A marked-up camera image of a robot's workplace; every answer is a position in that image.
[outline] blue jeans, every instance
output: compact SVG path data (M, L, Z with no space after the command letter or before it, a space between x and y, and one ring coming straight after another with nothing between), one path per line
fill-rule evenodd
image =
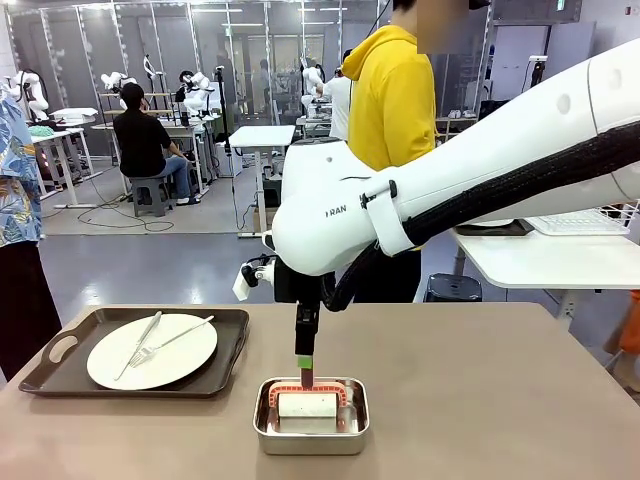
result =
M161 178L168 175L173 175L173 180L176 182L176 190L178 198L189 198L191 196L191 189L189 188L189 170L187 169L187 160L174 155L167 158L167 165L164 170L152 178Z

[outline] white strap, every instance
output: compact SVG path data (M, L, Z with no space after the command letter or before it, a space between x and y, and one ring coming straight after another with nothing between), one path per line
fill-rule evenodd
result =
M369 200L367 212L378 236L380 248L385 255L393 257L400 252L415 248L402 227L390 190L380 192Z

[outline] black cap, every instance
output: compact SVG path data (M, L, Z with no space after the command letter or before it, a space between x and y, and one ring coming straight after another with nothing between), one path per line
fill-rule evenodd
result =
M479 10L491 5L489 0L469 0L469 10Z

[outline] yellow hoodie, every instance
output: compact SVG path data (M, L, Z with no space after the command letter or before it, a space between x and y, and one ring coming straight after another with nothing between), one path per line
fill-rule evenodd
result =
M382 27L349 55L353 83L349 148L374 170L400 166L435 148L435 87L426 55L403 28Z

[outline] beige tabletop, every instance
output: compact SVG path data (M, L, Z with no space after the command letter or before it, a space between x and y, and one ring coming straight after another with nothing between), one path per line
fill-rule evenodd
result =
M0 392L0 478L604 480L640 472L640 410L528 304L322 312L316 372L364 382L369 443L356 457L266 456L251 424L255 397L266 378L296 374L295 310L242 308L251 335L215 400L35 398L17 390L28 365Z

